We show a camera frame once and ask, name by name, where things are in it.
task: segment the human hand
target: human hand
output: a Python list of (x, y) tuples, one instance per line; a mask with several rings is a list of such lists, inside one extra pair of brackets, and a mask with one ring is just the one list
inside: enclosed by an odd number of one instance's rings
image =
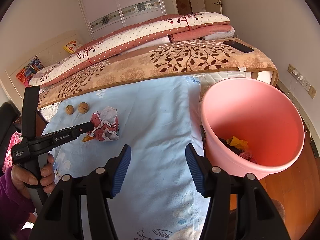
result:
[[(41, 169), (42, 179), (40, 183), (44, 186), (45, 193), (51, 193), (55, 187), (55, 174), (53, 172), (53, 163), (54, 158), (49, 153), (48, 154), (48, 163)], [(22, 168), (20, 165), (14, 165), (11, 170), (11, 181), (15, 188), (26, 198), (30, 198), (28, 188), (24, 185), (24, 182), (30, 185), (37, 185), (38, 180), (31, 172)]]

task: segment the bucket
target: bucket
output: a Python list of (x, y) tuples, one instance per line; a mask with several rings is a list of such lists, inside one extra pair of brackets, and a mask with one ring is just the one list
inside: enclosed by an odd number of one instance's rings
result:
[[(230, 175), (253, 173), (258, 179), (284, 171), (299, 157), (304, 143), (301, 117), (281, 91), (250, 78), (225, 79), (203, 97), (201, 119), (206, 157)], [(248, 141), (257, 163), (229, 150), (219, 138)]]

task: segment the black phone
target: black phone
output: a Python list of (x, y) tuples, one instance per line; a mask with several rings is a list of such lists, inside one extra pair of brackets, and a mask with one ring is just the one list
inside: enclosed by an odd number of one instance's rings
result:
[(243, 45), (239, 42), (233, 41), (233, 40), (224, 41), (223, 44), (229, 45), (229, 46), (231, 46), (241, 52), (244, 52), (244, 53), (253, 52), (252, 48), (249, 48), (248, 46), (245, 46), (245, 45)]

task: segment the blue cloth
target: blue cloth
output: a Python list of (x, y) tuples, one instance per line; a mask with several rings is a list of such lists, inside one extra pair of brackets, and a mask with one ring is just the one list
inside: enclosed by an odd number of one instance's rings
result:
[[(198, 239), (209, 199), (196, 191), (185, 158), (192, 143), (204, 155), (199, 126), (200, 83), (189, 76), (147, 80), (64, 100), (45, 133), (90, 120), (106, 106), (118, 110), (119, 140), (77, 140), (52, 150), (54, 168), (74, 178), (118, 156), (124, 144), (132, 158), (121, 192), (108, 200), (119, 239)], [(80, 114), (77, 106), (90, 109)], [(65, 113), (73, 105), (72, 115)]]

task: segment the beige blanket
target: beige blanket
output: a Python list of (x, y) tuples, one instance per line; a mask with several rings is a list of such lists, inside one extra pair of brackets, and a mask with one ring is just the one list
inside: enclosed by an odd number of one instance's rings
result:
[(239, 39), (232, 39), (253, 48), (254, 52), (240, 52), (223, 44), (224, 40), (182, 41), (139, 49), (96, 63), (46, 87), (39, 95), (38, 108), (95, 90), (142, 80), (243, 67), (248, 72), (273, 71), (271, 84), (275, 86), (278, 71), (272, 61), (260, 50)]

